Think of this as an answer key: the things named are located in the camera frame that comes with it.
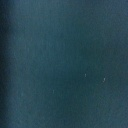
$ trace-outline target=small white speck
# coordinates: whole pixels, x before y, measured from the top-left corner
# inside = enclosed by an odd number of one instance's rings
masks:
[[[103,83],[105,82],[106,78],[103,79]]]

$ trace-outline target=textured fabric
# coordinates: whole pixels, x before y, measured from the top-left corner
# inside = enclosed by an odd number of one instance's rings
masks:
[[[127,4],[10,1],[8,128],[128,126]]]

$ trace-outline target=teal background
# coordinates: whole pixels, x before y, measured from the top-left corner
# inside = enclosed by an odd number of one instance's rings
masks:
[[[8,128],[128,126],[127,4],[11,1]]]

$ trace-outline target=dark teal surface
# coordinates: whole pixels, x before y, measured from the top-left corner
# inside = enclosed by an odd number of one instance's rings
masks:
[[[127,4],[13,1],[9,128],[128,126]]]

